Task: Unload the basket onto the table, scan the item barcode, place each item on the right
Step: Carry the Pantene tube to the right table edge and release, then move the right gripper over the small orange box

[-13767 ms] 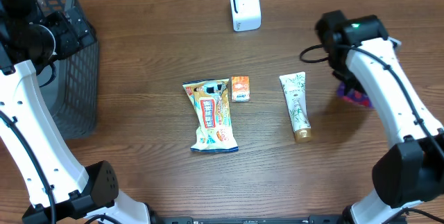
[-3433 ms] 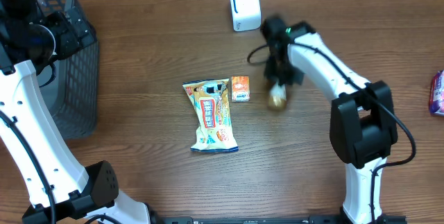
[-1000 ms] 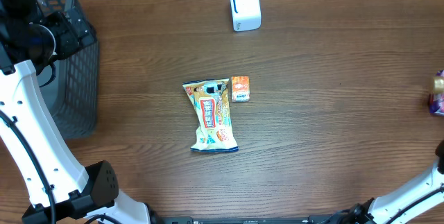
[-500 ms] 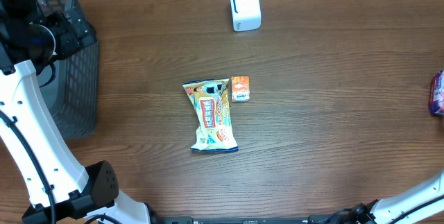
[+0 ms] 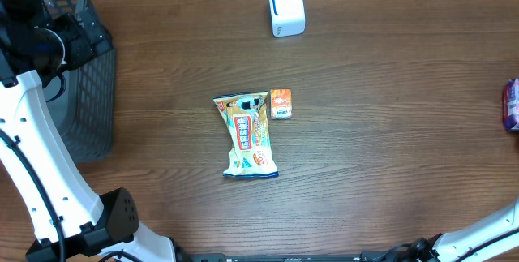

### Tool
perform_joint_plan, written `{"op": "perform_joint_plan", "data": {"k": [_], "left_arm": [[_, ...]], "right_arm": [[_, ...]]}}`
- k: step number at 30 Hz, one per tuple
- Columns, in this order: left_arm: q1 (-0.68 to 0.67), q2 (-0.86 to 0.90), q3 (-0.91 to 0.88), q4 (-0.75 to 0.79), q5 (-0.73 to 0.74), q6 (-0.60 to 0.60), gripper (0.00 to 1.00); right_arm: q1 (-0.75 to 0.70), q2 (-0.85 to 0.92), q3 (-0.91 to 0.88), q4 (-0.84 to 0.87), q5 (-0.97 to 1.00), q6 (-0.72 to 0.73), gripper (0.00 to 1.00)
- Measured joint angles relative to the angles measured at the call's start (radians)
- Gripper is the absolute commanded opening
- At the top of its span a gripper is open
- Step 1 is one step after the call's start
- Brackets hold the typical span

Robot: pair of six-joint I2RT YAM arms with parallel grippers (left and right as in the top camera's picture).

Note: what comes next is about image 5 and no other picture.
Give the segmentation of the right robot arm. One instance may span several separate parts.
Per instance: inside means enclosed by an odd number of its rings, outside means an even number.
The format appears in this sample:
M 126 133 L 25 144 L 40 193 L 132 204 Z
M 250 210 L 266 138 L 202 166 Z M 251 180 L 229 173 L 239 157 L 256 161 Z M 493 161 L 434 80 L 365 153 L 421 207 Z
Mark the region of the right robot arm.
M 462 230 L 419 239 L 402 261 L 481 262 L 518 247 L 518 201 Z

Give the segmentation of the orange tissue pack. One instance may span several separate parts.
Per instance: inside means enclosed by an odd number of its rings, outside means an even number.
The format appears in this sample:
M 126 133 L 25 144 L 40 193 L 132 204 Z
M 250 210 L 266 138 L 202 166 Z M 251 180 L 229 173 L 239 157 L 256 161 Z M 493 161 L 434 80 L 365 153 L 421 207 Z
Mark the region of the orange tissue pack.
M 290 89 L 272 89 L 271 95 L 271 119 L 285 120 L 292 118 L 293 105 Z

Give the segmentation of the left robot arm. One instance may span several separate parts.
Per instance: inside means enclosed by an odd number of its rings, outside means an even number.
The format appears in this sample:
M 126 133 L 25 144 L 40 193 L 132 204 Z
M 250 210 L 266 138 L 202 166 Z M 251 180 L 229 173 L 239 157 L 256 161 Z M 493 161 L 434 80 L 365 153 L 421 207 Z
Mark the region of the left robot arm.
M 77 0 L 75 14 L 58 18 L 50 3 L 1 0 L 1 161 L 32 218 L 36 239 L 27 260 L 180 260 L 171 238 L 139 220 L 128 190 L 98 195 L 66 149 L 43 90 L 113 44 L 85 0 Z

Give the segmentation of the yellow snack bag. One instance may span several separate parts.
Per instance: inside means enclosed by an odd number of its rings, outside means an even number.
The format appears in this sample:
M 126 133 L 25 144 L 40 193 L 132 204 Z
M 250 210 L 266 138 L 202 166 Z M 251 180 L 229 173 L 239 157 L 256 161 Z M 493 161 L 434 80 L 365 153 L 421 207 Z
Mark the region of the yellow snack bag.
M 232 140 L 228 178 L 275 178 L 268 129 L 267 92 L 240 92 L 213 98 Z

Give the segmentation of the red purple pad package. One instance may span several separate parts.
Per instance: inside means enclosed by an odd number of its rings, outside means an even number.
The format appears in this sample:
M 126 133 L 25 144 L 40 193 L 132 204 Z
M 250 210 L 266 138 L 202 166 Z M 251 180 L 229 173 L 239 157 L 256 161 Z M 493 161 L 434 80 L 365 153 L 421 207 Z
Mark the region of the red purple pad package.
M 504 86 L 502 123 L 507 131 L 518 131 L 518 79 L 511 79 Z

